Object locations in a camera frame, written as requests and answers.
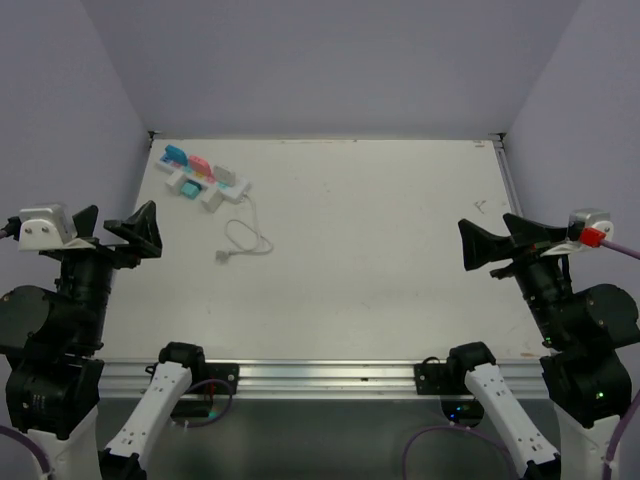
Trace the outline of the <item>white long charger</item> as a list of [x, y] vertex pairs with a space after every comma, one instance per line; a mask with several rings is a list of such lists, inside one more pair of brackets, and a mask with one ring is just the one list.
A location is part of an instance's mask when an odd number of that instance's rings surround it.
[[215, 213], [224, 201], [224, 195], [217, 187], [209, 187], [200, 197], [203, 208], [209, 213]]

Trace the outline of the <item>pink plug adapter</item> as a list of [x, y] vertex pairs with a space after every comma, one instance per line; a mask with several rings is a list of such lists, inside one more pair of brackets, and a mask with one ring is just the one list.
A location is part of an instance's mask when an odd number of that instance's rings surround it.
[[190, 155], [188, 157], [188, 165], [191, 170], [196, 174], [203, 176], [211, 175], [211, 166], [208, 161], [196, 155]]

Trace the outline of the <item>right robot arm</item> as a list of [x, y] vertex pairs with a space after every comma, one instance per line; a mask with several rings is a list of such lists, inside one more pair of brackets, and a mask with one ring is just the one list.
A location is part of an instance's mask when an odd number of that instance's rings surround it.
[[516, 280], [548, 355], [542, 377], [560, 428], [554, 448], [506, 387], [493, 354], [482, 342], [450, 350], [445, 379], [470, 392], [489, 415], [521, 479], [617, 479], [622, 436], [639, 408], [627, 369], [616, 351], [639, 341], [634, 299], [612, 284], [575, 292], [569, 269], [573, 253], [610, 247], [609, 213], [581, 209], [565, 227], [506, 213], [508, 235], [499, 236], [462, 219], [458, 223], [468, 271], [504, 262], [491, 271]]

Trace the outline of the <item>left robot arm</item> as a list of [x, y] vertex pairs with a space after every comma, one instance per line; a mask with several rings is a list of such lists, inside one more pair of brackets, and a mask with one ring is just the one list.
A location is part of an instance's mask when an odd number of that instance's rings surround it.
[[1, 298], [1, 352], [11, 372], [5, 387], [10, 425], [2, 434], [31, 452], [44, 479], [143, 479], [154, 445], [180, 397], [208, 379], [203, 349], [181, 342], [159, 354], [151, 381], [125, 425], [104, 448], [96, 445], [104, 364], [96, 354], [112, 277], [162, 253], [154, 202], [94, 235], [99, 210], [69, 215], [64, 206], [25, 208], [1, 230], [21, 250], [56, 260], [54, 290], [23, 285]]

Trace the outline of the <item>blue plug adapter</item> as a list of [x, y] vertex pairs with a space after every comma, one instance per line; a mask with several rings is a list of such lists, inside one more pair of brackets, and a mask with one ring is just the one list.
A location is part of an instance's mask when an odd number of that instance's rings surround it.
[[175, 164], [178, 168], [189, 164], [185, 151], [174, 145], [167, 145], [165, 147], [164, 158], [166, 163]]

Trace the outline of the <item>teal usb charger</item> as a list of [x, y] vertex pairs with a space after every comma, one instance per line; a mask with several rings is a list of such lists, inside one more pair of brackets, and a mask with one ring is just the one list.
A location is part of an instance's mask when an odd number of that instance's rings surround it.
[[190, 200], [194, 200], [201, 192], [201, 186], [197, 183], [187, 181], [181, 187], [180, 194]]

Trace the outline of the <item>white power strip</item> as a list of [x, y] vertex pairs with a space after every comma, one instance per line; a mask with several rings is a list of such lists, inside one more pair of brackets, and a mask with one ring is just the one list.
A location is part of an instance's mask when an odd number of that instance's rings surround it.
[[215, 186], [222, 192], [225, 200], [234, 204], [241, 202], [243, 197], [251, 189], [251, 182], [242, 176], [237, 176], [236, 183], [233, 186], [229, 186], [214, 180], [213, 176], [202, 176], [186, 166], [178, 166], [177, 164], [168, 161], [165, 154], [160, 158], [153, 160], [152, 164], [168, 175], [172, 175], [175, 172], [181, 172], [188, 181], [198, 184], [201, 187], [201, 192]]

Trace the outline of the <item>white plug adapter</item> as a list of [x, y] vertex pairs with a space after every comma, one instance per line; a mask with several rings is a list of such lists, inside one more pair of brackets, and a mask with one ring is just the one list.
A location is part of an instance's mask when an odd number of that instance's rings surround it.
[[215, 165], [213, 175], [217, 182], [227, 186], [234, 186], [237, 181], [236, 172], [222, 165]]

